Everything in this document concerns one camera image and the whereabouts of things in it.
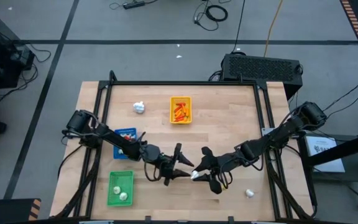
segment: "white object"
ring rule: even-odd
[[[122,201],[127,200],[127,198],[128,198],[128,194],[126,194],[125,192],[123,192],[119,195],[119,199]]]
[[[246,195],[247,195],[247,198],[252,198],[255,195],[255,193],[252,190],[247,189]]]
[[[115,186],[112,191],[114,192],[114,194],[119,194],[121,192],[121,188],[118,186]]]
[[[320,152],[335,147],[336,141],[333,138],[307,136],[306,146],[308,148],[309,155],[314,156]],[[316,168],[323,172],[345,172],[342,159],[336,159],[334,161],[329,161],[324,164],[317,165]]]
[[[134,103],[134,111],[136,113],[142,114],[144,112],[144,104],[143,101],[140,101],[138,103]]]
[[[197,171],[193,170],[193,171],[191,172],[191,177],[190,177],[190,179],[193,180],[194,178],[197,178],[197,177],[199,177],[199,176],[200,176],[200,174],[199,174]]]

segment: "green container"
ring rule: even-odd
[[[125,201],[119,199],[120,194],[114,194],[113,188],[120,187],[121,193],[125,192],[128,194],[128,198]],[[107,206],[131,206],[133,202],[134,195],[134,171],[111,171],[110,172],[110,182],[109,182],[109,192],[107,198]]]

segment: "wooden tabletop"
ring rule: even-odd
[[[83,82],[77,109],[93,111],[97,82]],[[270,104],[275,124],[287,115],[288,103],[282,83],[268,83]],[[190,125],[172,125],[169,122],[171,96],[191,96],[193,122]],[[104,97],[100,111],[103,111]],[[143,101],[145,113],[132,110],[135,102]],[[172,155],[177,142],[182,152],[197,166],[201,162],[201,148],[208,146],[219,156],[233,152],[233,147],[248,139],[260,138],[255,98],[251,86],[113,86],[107,125],[111,129],[136,127],[137,132],[146,131],[144,140]],[[297,148],[295,141],[289,145]],[[78,140],[69,140],[65,156],[78,146]],[[78,151],[66,161],[60,173],[51,215],[56,215],[71,199],[78,188],[85,150]],[[283,150],[283,167],[289,191],[303,207],[312,214],[308,188],[300,158],[289,150]],[[192,167],[177,164],[177,169],[191,173]],[[131,207],[108,207],[109,173],[113,170],[133,170],[134,202]],[[168,187],[163,181],[149,182],[143,170],[143,162],[114,160],[112,145],[104,142],[94,195],[92,219],[144,220],[274,220],[272,200],[266,169],[258,172],[248,167],[232,171],[233,183],[228,190],[216,195],[209,190],[207,182],[193,182],[190,178],[171,180]],[[246,189],[255,192],[247,198]],[[282,195],[277,188],[280,213],[285,217]],[[85,214],[88,191],[84,193],[81,214]]]

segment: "computer case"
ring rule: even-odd
[[[14,88],[23,70],[31,69],[34,53],[0,20],[0,88]]]
[[[223,59],[221,80],[256,81],[262,88],[266,82],[283,82],[287,99],[290,99],[302,87],[303,68],[297,60],[265,58],[226,54]]]

